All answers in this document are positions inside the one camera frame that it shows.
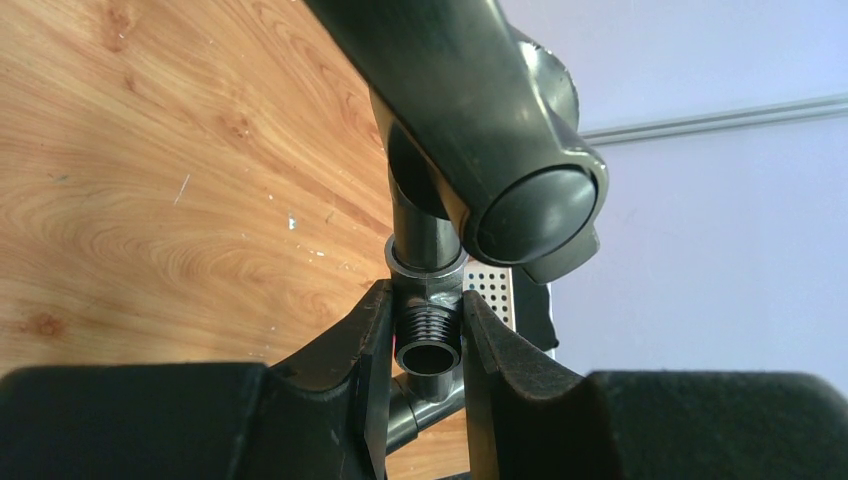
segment metal rail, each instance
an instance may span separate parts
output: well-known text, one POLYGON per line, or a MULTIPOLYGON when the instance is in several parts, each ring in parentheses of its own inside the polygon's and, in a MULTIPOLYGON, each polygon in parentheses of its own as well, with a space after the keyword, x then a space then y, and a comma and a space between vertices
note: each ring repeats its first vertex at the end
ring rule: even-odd
POLYGON ((593 130, 581 135, 590 145, 600 147, 846 114, 848 94, 839 94, 662 122, 593 130))

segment wood grain surface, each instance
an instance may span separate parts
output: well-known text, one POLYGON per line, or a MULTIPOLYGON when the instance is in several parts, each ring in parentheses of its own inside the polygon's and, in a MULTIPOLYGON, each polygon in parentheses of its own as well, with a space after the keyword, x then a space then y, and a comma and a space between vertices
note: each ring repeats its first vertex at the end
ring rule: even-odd
MULTIPOLYGON (((290 0, 0 2, 0 374, 268 363, 385 277, 367 90, 290 0)), ((458 414, 391 478, 468 469, 458 414)))

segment round end cap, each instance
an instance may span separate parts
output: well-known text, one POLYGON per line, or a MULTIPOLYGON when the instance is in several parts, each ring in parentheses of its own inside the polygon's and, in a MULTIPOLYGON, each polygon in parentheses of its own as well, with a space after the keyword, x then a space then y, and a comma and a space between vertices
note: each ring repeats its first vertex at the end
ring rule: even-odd
POLYGON ((477 243, 491 259, 524 263, 573 237, 592 214, 597 191, 582 171, 540 173, 512 186, 483 216, 477 243))

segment black plastic part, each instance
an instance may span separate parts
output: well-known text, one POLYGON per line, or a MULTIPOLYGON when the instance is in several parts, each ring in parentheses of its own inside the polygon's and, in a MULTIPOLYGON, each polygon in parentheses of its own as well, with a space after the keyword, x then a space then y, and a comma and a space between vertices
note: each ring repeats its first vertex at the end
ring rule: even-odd
POLYGON ((280 364, 43 367, 0 382, 0 478, 385 478, 391 290, 280 364))
POLYGON ((420 375, 440 375, 450 371, 457 361, 441 345, 419 345, 407 350, 403 363, 420 375))
POLYGON ((390 282, 380 280, 347 317, 272 367, 278 380, 260 404, 246 476, 384 478, 391 335, 390 282))
POLYGON ((384 143, 389 160, 390 175, 409 201, 424 212, 443 220, 448 214, 442 205, 435 185, 430 180, 431 168, 403 129, 393 122, 384 143))
POLYGON ((443 477, 439 480, 471 480, 471 472, 457 473, 456 475, 451 475, 450 477, 443 477))
POLYGON ((581 379, 465 294, 475 478, 848 478, 848 403, 800 374, 581 379))
POLYGON ((512 291, 518 334, 543 352, 558 347, 547 285, 537 285, 524 270, 513 268, 512 291))
MULTIPOLYGON (((389 136, 405 134, 404 148, 426 159, 425 168, 409 152, 469 254, 493 265, 535 260, 586 223, 595 187, 581 170, 597 154, 546 105, 497 2, 306 3, 398 125, 389 136)), ((410 201, 436 214, 392 171, 410 201)))
MULTIPOLYGON (((428 179, 418 181, 427 184, 428 179)), ((452 264, 462 247, 449 220, 430 215, 415 206, 389 174, 394 224, 393 256, 404 267, 424 272, 441 270, 452 264)))
POLYGON ((550 283, 574 271, 598 252, 600 243, 593 226, 587 226, 567 245, 550 255, 525 263, 522 268, 527 276, 538 284, 550 283))
POLYGON ((524 32, 514 26, 510 28, 512 36, 519 43, 527 68, 536 81, 542 100, 555 114, 552 118, 561 119, 576 132, 580 122, 580 101, 568 68, 524 32), (527 48, 534 51, 529 58, 527 48))
POLYGON ((595 200, 595 184, 583 172, 542 172, 511 187, 491 206, 480 223, 478 243, 502 262, 535 260, 571 239, 589 219, 595 200))

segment perforated metal plate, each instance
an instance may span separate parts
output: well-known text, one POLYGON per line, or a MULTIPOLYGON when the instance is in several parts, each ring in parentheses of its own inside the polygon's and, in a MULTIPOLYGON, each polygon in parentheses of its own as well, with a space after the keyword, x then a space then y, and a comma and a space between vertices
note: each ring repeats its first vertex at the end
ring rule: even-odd
POLYGON ((516 331, 515 303, 513 302, 512 270, 492 267, 476 260, 465 266, 463 290, 475 290, 506 325, 516 331))

